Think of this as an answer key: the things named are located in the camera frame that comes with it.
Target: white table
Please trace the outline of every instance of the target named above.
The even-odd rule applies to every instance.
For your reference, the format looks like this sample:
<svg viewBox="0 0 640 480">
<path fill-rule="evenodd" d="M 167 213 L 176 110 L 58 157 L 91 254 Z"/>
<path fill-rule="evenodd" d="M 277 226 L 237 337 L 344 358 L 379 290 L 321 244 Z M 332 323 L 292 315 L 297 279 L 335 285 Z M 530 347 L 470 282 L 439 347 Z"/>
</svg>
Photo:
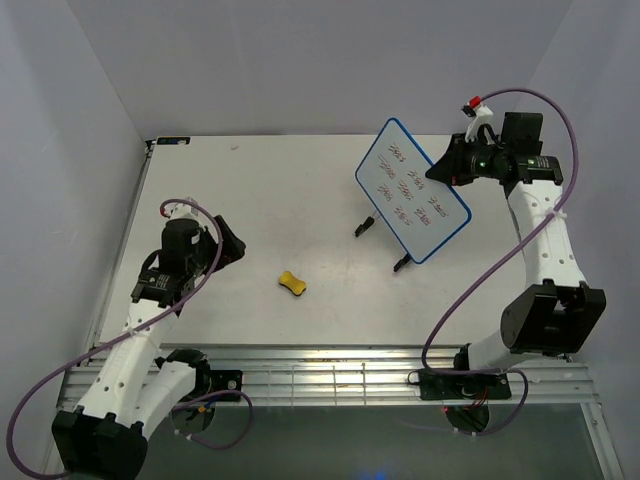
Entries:
<svg viewBox="0 0 640 480">
<path fill-rule="evenodd" d="M 166 198 L 195 198 L 247 244 L 244 259 L 216 273 L 184 309 L 164 346 L 418 345 L 446 308 L 517 238 L 496 182 L 458 189 L 471 223 L 433 258 L 398 274 L 403 255 L 384 224 L 360 238 L 372 205 L 354 171 L 374 140 L 354 136 L 192 137 L 156 146 L 100 335 L 118 334 L 142 261 L 160 245 Z M 448 136 L 418 136 L 432 160 Z M 307 282 L 294 297 L 284 270 Z M 521 257 L 485 283 L 450 319 L 437 344 L 483 338 L 524 286 Z"/>
</svg>

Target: gray wall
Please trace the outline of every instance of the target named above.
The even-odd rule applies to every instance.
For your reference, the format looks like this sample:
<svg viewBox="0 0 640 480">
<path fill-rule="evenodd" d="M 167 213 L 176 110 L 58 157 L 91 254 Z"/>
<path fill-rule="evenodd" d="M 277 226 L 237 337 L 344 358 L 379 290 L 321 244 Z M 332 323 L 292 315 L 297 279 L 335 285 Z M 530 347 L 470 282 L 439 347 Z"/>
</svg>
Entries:
<svg viewBox="0 0 640 480">
<path fill-rule="evenodd" d="M 640 477 L 639 24 L 638 2 L 575 2 L 531 81 L 566 107 L 576 128 L 582 164 L 567 207 L 569 230 L 590 285 L 604 288 L 608 302 L 582 355 L 628 478 Z M 537 101 L 519 107 L 540 111 Z M 568 160 L 560 121 L 549 113 L 545 123 L 545 150 Z"/>
<path fill-rule="evenodd" d="M 570 3 L 69 0 L 145 139 L 460 130 L 472 95 L 529 82 Z"/>
<path fill-rule="evenodd" d="M 0 430 L 78 355 L 104 289 L 143 144 L 63 0 L 0 0 Z M 41 469 L 60 380 L 18 424 Z M 0 477 L 18 478 L 5 449 Z"/>
</svg>

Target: blue-framed whiteboard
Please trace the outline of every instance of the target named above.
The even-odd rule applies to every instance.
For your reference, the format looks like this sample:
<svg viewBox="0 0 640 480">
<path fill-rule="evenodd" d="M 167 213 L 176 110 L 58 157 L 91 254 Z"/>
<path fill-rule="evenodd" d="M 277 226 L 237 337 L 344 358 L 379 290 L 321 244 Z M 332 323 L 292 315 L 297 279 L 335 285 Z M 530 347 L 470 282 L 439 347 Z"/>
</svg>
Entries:
<svg viewBox="0 0 640 480">
<path fill-rule="evenodd" d="M 452 187 L 425 177 L 432 166 L 402 123 L 390 118 L 355 174 L 415 263 L 425 262 L 471 221 L 471 210 Z"/>
</svg>

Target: cable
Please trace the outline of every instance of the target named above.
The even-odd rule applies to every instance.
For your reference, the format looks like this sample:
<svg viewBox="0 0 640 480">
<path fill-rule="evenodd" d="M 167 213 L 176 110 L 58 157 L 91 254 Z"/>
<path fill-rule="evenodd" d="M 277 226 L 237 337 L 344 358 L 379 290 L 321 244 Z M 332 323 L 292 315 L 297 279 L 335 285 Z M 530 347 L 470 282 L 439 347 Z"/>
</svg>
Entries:
<svg viewBox="0 0 640 480">
<path fill-rule="evenodd" d="M 164 207 L 166 205 L 170 204 L 170 203 L 182 203 L 182 204 L 188 205 L 188 206 L 190 206 L 192 208 L 195 208 L 197 211 L 202 213 L 207 218 L 207 220 L 209 220 L 211 222 L 211 224 L 213 225 L 213 227 L 216 230 L 216 233 L 217 233 L 217 236 L 218 236 L 218 249 L 216 250 L 216 255 L 215 255 L 214 259 L 213 259 L 213 263 L 211 264 L 211 267 L 209 268 L 209 270 L 207 270 L 207 273 L 202 278 L 202 281 L 200 283 L 198 283 L 198 285 L 196 285 L 196 287 L 191 292 L 189 292 L 187 295 L 185 295 L 184 298 L 182 298 L 182 300 L 180 300 L 178 303 L 173 305 L 171 308 L 165 310 L 164 312 L 160 313 L 159 315 L 156 315 L 151 320 L 147 320 L 146 322 L 144 322 L 144 323 L 138 325 L 137 327 L 133 328 L 134 331 L 138 331 L 139 332 L 141 330 L 144 330 L 145 328 L 150 327 L 151 325 L 154 325 L 154 324 L 158 323 L 163 318 L 166 318 L 167 316 L 171 315 L 172 313 L 180 310 L 185 305 L 185 303 L 187 303 L 191 298 L 193 298 L 193 296 L 196 293 L 198 293 L 202 289 L 202 287 L 204 287 L 205 283 L 207 283 L 207 281 L 209 280 L 209 278 L 211 277 L 213 272 L 216 270 L 218 262 L 220 261 L 220 256 L 222 255 L 222 243 L 223 243 L 222 232 L 220 231 L 220 227 L 218 226 L 218 223 L 216 222 L 215 218 L 213 218 L 213 216 L 206 209 L 204 209 L 203 207 L 199 206 L 195 201 L 186 200 L 186 199 L 171 198 L 169 200 L 165 200 L 160 205 L 160 211 L 163 212 L 164 211 Z M 106 343 L 103 343 L 99 347 L 96 347 L 96 348 L 92 349 L 91 351 L 89 351 L 87 353 L 84 353 L 84 354 L 80 355 L 79 357 L 74 358 L 73 360 L 65 363 L 61 367 L 58 367 L 57 369 L 55 369 L 53 372 L 49 373 L 42 380 L 40 380 L 38 383 L 36 383 L 22 397 L 22 399 L 18 402 L 18 405 L 16 406 L 15 410 L 11 414 L 11 418 L 9 419 L 9 424 L 7 425 L 7 434 L 6 434 L 6 438 L 5 438 L 7 454 L 9 455 L 9 458 L 11 459 L 11 462 L 15 465 L 15 467 L 18 470 L 20 470 L 20 472 L 22 472 L 23 474 L 25 474 L 25 475 L 27 475 L 27 476 L 29 476 L 31 478 L 36 478 L 36 479 L 39 479 L 39 480 L 55 480 L 55 479 L 64 478 L 64 477 L 70 475 L 70 472 L 62 472 L 62 473 L 57 473 L 57 474 L 38 473 L 38 472 L 35 472 L 34 470 L 31 470 L 29 467 L 27 467 L 20 460 L 20 458 L 18 457 L 18 454 L 16 453 L 15 445 L 14 445 L 14 441 L 13 441 L 13 436 L 14 436 L 14 433 L 15 433 L 15 428 L 16 428 L 16 423 L 18 421 L 18 417 L 20 416 L 20 413 L 24 409 L 24 406 L 31 399 L 31 397 L 33 397 L 33 395 L 38 390 L 40 390 L 44 385 L 46 385 L 52 379 L 54 379 L 55 377 L 57 377 L 61 373 L 64 373 L 67 370 L 73 368 L 78 363 L 84 362 L 85 360 L 93 357 L 94 355 L 96 355 L 96 354 L 98 354 L 100 352 L 104 352 L 105 350 L 108 350 L 108 349 L 112 348 L 114 345 L 117 345 L 118 343 L 120 343 L 120 342 L 122 342 L 122 341 L 124 341 L 124 340 L 126 340 L 128 338 L 131 338 L 130 332 L 125 332 L 122 335 L 120 335 L 118 337 L 115 337 L 113 340 L 110 340 L 110 341 L 108 341 Z"/>
<path fill-rule="evenodd" d="M 517 253 L 519 253 L 520 251 L 522 251 L 524 249 L 524 247 L 527 246 L 527 244 L 529 244 L 529 242 L 531 242 L 531 240 L 533 240 L 536 235 L 538 235 L 542 230 L 544 230 L 544 228 L 549 224 L 549 222 L 551 222 L 551 220 L 554 219 L 555 215 L 562 209 L 563 205 L 567 202 L 567 200 L 569 199 L 569 197 L 571 196 L 571 193 L 573 192 L 573 189 L 576 185 L 576 181 L 578 179 L 578 169 L 580 166 L 580 158 L 578 155 L 578 142 L 576 140 L 576 135 L 575 132 L 573 130 L 573 127 L 571 126 L 571 122 L 569 121 L 569 117 L 567 116 L 567 114 L 562 110 L 562 108 L 560 108 L 560 105 L 558 105 L 554 100 L 552 100 L 551 98 L 547 97 L 546 95 L 537 92 L 535 90 L 532 90 L 530 88 L 505 88 L 502 90 L 496 90 L 495 92 L 491 92 L 488 95 L 485 95 L 484 97 L 482 97 L 482 101 L 486 101 L 490 98 L 496 97 L 498 95 L 502 95 L 504 93 L 526 93 L 528 95 L 532 95 L 534 97 L 537 97 L 543 101 L 545 101 L 547 104 L 549 104 L 556 112 L 558 112 L 558 115 L 560 115 L 560 118 L 562 118 L 562 121 L 564 122 L 565 127 L 567 128 L 567 132 L 569 133 L 569 140 L 571 142 L 571 152 L 572 152 L 572 172 L 571 172 L 571 179 L 569 180 L 569 185 L 567 185 L 567 189 L 563 192 L 563 194 L 560 196 L 560 199 L 558 200 L 558 203 L 556 203 L 556 205 L 553 207 L 553 212 L 549 213 L 544 220 L 542 220 L 542 222 L 540 222 L 540 225 L 538 225 L 536 228 L 534 228 L 531 233 L 529 233 L 529 235 L 527 235 L 525 238 L 523 238 L 520 243 L 518 243 L 518 245 L 516 245 L 513 249 L 511 249 L 504 257 L 502 257 L 500 260 L 498 260 L 498 262 L 493 265 L 491 268 L 489 268 L 485 273 L 483 273 L 480 278 L 478 278 L 475 282 L 473 282 L 473 284 L 471 284 L 471 286 L 469 288 L 467 288 L 462 295 L 460 295 L 460 297 L 453 302 L 453 304 L 449 307 L 449 309 L 444 313 L 444 315 L 442 316 L 442 318 L 438 321 L 438 323 L 436 323 L 436 326 L 433 328 L 433 331 L 431 332 L 431 334 L 429 335 L 429 338 L 427 338 L 427 341 L 424 344 L 424 347 L 422 347 L 422 365 L 424 365 L 424 368 L 428 371 L 430 371 L 431 373 L 435 373 L 435 374 L 442 374 L 442 375 L 469 375 L 471 374 L 489 374 L 489 375 L 495 375 L 495 374 L 502 374 L 502 373 L 515 373 L 517 375 L 520 375 L 522 377 L 522 380 L 524 382 L 524 390 L 522 392 L 522 398 L 520 399 L 520 402 L 518 403 L 518 405 L 516 406 L 516 408 L 513 410 L 513 412 L 511 412 L 511 414 L 499 425 L 492 427 L 488 430 L 484 430 L 483 432 L 478 432 L 477 435 L 490 435 L 492 433 L 498 432 L 500 430 L 502 430 L 504 427 L 506 427 L 507 425 L 509 425 L 513 419 L 518 415 L 518 413 L 520 413 L 520 410 L 522 410 L 522 407 L 524 406 L 524 403 L 527 399 L 527 395 L 529 394 L 529 384 L 527 381 L 527 377 L 524 374 L 524 372 L 520 369 L 517 368 L 512 368 L 512 369 L 508 369 L 506 371 L 503 371 L 500 368 L 483 368 L 483 369 L 478 369 L 478 370 L 451 370 L 451 369 L 434 369 L 431 368 L 428 363 L 427 363 L 427 352 L 429 350 L 429 348 L 431 347 L 431 344 L 433 343 L 433 341 L 436 338 L 436 335 L 438 335 L 438 332 L 440 332 L 440 330 L 442 329 L 442 327 L 444 326 L 444 324 L 447 322 L 447 320 L 449 320 L 449 318 L 451 317 L 451 315 L 453 314 L 453 312 L 455 312 L 458 307 L 460 305 L 462 305 L 462 303 L 471 296 L 471 294 L 473 292 L 476 291 L 476 289 L 482 285 L 485 280 L 487 280 L 491 275 L 493 275 L 498 269 L 500 269 L 505 263 L 507 263 L 509 260 L 511 260 Z M 422 428 L 419 427 L 417 425 L 411 425 L 409 424 L 408 426 L 414 427 L 414 428 Z M 471 432 L 465 432 L 465 431 L 460 431 L 461 433 L 465 433 L 468 435 L 471 435 Z"/>
<path fill-rule="evenodd" d="M 185 403 L 181 403 L 180 405 L 176 405 L 171 411 L 179 412 L 181 410 L 185 410 L 186 408 L 189 408 L 191 405 L 195 403 L 200 403 L 200 402 L 203 402 L 204 400 L 208 400 L 211 398 L 221 397 L 222 395 L 240 396 L 244 398 L 247 402 L 247 405 L 249 405 L 249 419 L 247 420 L 247 424 L 245 425 L 244 430 L 242 430 L 240 435 L 238 435 L 233 441 L 229 443 L 225 443 L 223 445 L 216 445 L 215 443 L 210 443 L 208 440 L 205 440 L 204 438 L 197 437 L 195 435 L 190 435 L 180 430 L 178 430 L 178 433 L 212 450 L 228 450 L 229 448 L 240 443 L 242 439 L 247 436 L 247 433 L 249 433 L 249 430 L 251 429 L 251 425 L 253 424 L 253 403 L 251 403 L 251 399 L 249 398 L 249 395 L 247 395 L 244 392 L 241 392 L 239 390 L 219 390 L 217 392 L 207 393 L 206 395 L 203 395 L 201 397 L 195 398 L 193 400 L 189 400 L 188 402 L 185 402 Z"/>
</svg>

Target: yellow sponge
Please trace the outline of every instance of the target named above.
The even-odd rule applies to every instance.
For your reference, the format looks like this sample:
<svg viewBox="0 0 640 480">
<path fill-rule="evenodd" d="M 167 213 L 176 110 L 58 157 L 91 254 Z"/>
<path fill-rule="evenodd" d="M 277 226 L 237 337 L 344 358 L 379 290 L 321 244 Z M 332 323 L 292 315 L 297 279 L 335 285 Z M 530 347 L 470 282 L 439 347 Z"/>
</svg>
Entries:
<svg viewBox="0 0 640 480">
<path fill-rule="evenodd" d="M 294 277 L 293 273 L 289 271 L 286 271 L 282 275 L 280 275 L 280 278 L 278 279 L 278 283 L 280 283 L 280 285 L 283 285 L 287 287 L 289 290 L 291 290 L 291 293 L 293 293 L 296 297 L 302 295 L 302 292 L 304 292 L 307 289 L 307 284 L 302 280 L 299 280 L 296 277 Z"/>
</svg>

